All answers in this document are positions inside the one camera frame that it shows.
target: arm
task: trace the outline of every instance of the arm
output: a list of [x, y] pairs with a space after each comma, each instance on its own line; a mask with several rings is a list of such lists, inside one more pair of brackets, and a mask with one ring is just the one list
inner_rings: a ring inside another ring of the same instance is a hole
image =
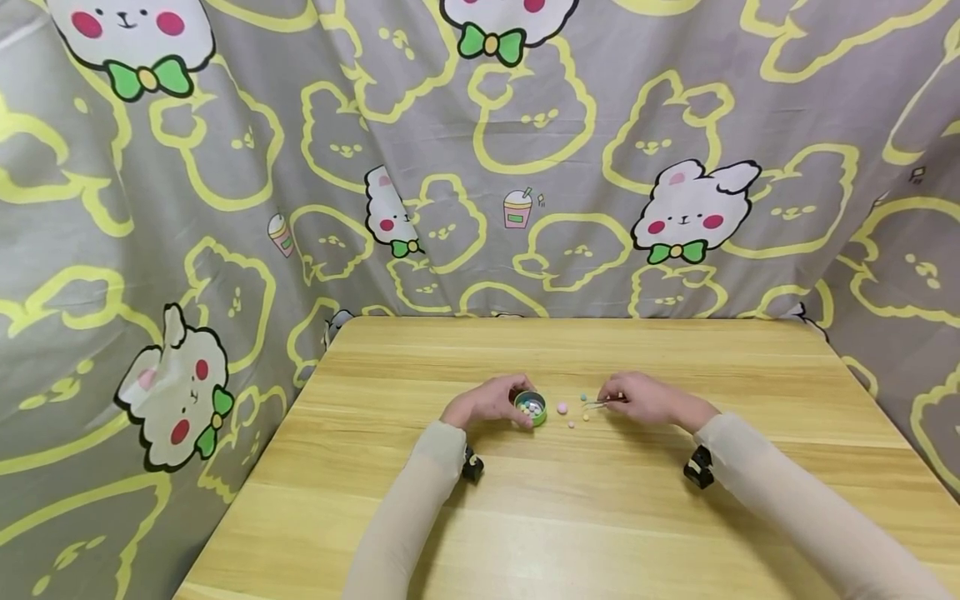
[[344, 586], [344, 600], [403, 600], [420, 552], [444, 502], [460, 478], [467, 428], [478, 420], [509, 419], [529, 429], [530, 417], [510, 401], [533, 390], [526, 375], [497, 377], [447, 405], [431, 423], [373, 515]]
[[642, 373], [600, 390], [611, 412], [672, 423], [710, 451], [714, 478], [782, 531], [846, 600], [949, 600], [916, 558], [736, 415]]
[[740, 417], [717, 415], [694, 439], [710, 451], [716, 480], [790, 538], [842, 598], [952, 598], [896, 540]]
[[431, 423], [373, 515], [344, 587], [344, 600], [403, 600], [433, 522], [464, 463], [467, 433]]

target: black wrist strap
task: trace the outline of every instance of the black wrist strap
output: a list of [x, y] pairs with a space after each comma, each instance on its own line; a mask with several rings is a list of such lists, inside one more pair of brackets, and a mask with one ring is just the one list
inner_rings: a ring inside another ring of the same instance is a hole
[[476, 483], [480, 480], [480, 475], [483, 474], [483, 461], [480, 460], [480, 457], [473, 453], [473, 448], [469, 445], [467, 450], [464, 452], [464, 467], [460, 471], [460, 475], [473, 483]]
[[710, 467], [713, 466], [713, 458], [710, 451], [701, 445], [693, 451], [693, 456], [684, 466], [684, 476], [693, 482], [701, 490], [705, 490], [713, 483], [713, 473]]

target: beige sleeve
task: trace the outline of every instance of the beige sleeve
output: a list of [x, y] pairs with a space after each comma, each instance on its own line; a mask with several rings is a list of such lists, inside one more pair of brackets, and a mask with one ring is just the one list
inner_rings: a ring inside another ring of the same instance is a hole
[[780, 529], [844, 599], [950, 600], [912, 554], [740, 417], [718, 415], [696, 436], [712, 473]]
[[433, 522], [460, 478], [467, 434], [435, 421], [380, 503], [360, 540], [344, 600], [403, 600]]

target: wooden table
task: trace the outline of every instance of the wooden table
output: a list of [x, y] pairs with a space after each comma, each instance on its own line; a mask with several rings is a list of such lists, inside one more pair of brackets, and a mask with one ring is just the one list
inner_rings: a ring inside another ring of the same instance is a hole
[[457, 393], [519, 371], [571, 405], [576, 428], [551, 411], [532, 435], [471, 431], [485, 474], [446, 503], [410, 598], [831, 597], [726, 491], [687, 485], [686, 434], [580, 420], [581, 393], [637, 368], [744, 417], [960, 595], [960, 509], [802, 324], [364, 317], [337, 336], [177, 598], [339, 598], [423, 427]]

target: gray fabric backdrop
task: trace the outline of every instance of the gray fabric backdrop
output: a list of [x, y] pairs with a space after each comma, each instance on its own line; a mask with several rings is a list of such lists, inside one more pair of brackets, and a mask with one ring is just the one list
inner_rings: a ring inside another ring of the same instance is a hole
[[960, 3], [163, 6], [0, 0], [5, 598], [170, 597], [359, 314], [795, 319], [960, 491]]

